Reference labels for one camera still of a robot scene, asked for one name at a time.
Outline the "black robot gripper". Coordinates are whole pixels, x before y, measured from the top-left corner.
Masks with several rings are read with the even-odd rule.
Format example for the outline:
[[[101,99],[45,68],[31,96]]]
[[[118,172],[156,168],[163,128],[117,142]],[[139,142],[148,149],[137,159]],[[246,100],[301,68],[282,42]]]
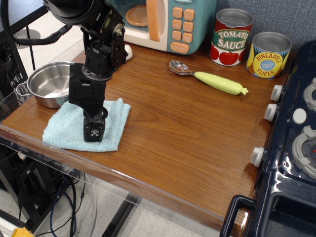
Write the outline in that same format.
[[[84,64],[74,63],[70,66],[69,102],[83,109],[83,138],[93,142],[91,136],[92,122],[96,125],[96,141],[101,142],[106,127],[107,110],[103,107],[108,78],[95,75]]]

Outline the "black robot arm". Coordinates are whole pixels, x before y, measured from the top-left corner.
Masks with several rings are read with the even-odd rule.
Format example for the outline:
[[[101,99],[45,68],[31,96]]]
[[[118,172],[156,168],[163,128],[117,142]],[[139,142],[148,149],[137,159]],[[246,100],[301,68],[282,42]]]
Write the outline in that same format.
[[[83,109],[83,138],[103,139],[107,109],[106,83],[126,63],[124,22],[120,13],[105,0],[46,0],[53,16],[83,32],[85,63],[70,66],[69,102]]]

